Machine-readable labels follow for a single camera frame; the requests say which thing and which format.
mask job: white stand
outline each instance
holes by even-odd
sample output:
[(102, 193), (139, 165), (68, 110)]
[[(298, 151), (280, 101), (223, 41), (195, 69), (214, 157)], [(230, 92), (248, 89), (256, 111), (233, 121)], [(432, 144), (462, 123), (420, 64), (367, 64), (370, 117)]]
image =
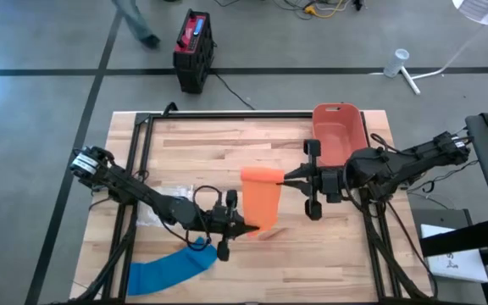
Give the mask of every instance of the white stand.
[(430, 73), (427, 73), (427, 74), (415, 75), (415, 76), (409, 77), (408, 72), (404, 68), (402, 68), (402, 73), (404, 74), (404, 77), (408, 81), (408, 84), (412, 87), (412, 89), (415, 92), (415, 94), (416, 95), (419, 95), (421, 93), (421, 91), (419, 90), (419, 88), (415, 84), (414, 80), (419, 80), (419, 79), (422, 79), (422, 78), (425, 78), (425, 77), (438, 75), (438, 74), (442, 73), (444, 70), (446, 70), (447, 67), (449, 67), (449, 65), (452, 64), (455, 61), (455, 59), (457, 59), (457, 57), (470, 45), (470, 43), (472, 43), (472, 41), (478, 36), (478, 34), (480, 33), (480, 31), (484, 27), (485, 27), (485, 25), (481, 25), (480, 28), (458, 49), (458, 51), (455, 53), (455, 55), (453, 55), (451, 57), (451, 59), (449, 59), (447, 61), (447, 63), (444, 64), (443, 67), (441, 67), (441, 69), (438, 69), (438, 70), (436, 70), (434, 72), (430, 72)]

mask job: concrete floor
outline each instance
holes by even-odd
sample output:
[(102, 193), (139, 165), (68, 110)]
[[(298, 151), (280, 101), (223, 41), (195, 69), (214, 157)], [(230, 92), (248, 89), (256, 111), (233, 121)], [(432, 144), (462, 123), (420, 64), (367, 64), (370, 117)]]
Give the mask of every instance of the concrete floor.
[[(145, 50), (122, 24), (110, 69), (171, 67), (173, 42), (188, 8), (211, 14), (217, 68), (382, 67), (398, 47), (411, 53), (409, 67), (438, 67), (478, 27), (443, 0), (374, 0), (360, 13), (349, 8), (333, 19), (309, 21), (259, 0), (226, 8), (206, 0), (144, 0), (139, 7), (161, 37), (161, 48)], [(0, 0), (0, 69), (96, 69), (114, 13), (108, 0)], [(488, 28), (454, 65), (488, 67)], [(258, 109), (312, 109), (325, 102), (385, 109), (398, 147), (458, 130), (465, 116), (488, 111), (488, 74), (419, 80), (420, 97), (400, 78), (374, 75), (223, 77)], [(25, 300), (93, 82), (94, 75), (0, 76), (0, 304)], [(85, 144), (104, 144), (113, 111), (161, 110), (172, 101), (185, 110), (244, 109), (215, 77), (208, 78), (202, 95), (191, 96), (171, 75), (106, 76)], [(442, 201), (452, 208), (468, 208), (474, 222), (488, 220), (488, 191), (478, 167), (438, 184), (435, 193), (447, 197)], [(69, 295), (90, 200), (89, 191), (74, 183), (41, 302)], [(437, 208), (414, 197), (411, 204)], [(483, 303), (479, 293), (465, 297), (475, 290), (441, 280), (442, 300)]]

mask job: orange bin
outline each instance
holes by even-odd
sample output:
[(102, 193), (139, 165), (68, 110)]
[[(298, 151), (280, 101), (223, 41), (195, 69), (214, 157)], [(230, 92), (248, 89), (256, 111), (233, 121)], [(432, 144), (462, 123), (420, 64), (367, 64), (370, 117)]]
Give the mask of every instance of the orange bin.
[(319, 164), (342, 166), (368, 146), (359, 109), (346, 103), (320, 104), (313, 110), (313, 137), (321, 141)]

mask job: orange towel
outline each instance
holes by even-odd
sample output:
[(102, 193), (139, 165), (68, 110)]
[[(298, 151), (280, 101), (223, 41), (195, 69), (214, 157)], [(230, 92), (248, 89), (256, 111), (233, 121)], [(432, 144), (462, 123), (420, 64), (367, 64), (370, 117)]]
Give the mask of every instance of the orange towel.
[(284, 171), (247, 167), (241, 169), (242, 196), (244, 202), (244, 220), (249, 225), (258, 226), (259, 230), (248, 233), (257, 236), (270, 230), (278, 220), (281, 185)]

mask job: red battery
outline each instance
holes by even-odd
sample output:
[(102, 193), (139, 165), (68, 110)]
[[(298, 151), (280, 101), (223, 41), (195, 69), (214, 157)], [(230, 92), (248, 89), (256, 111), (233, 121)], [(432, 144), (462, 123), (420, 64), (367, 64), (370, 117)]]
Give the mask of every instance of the red battery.
[(183, 92), (202, 92), (213, 55), (210, 15), (189, 9), (173, 52), (173, 65)]

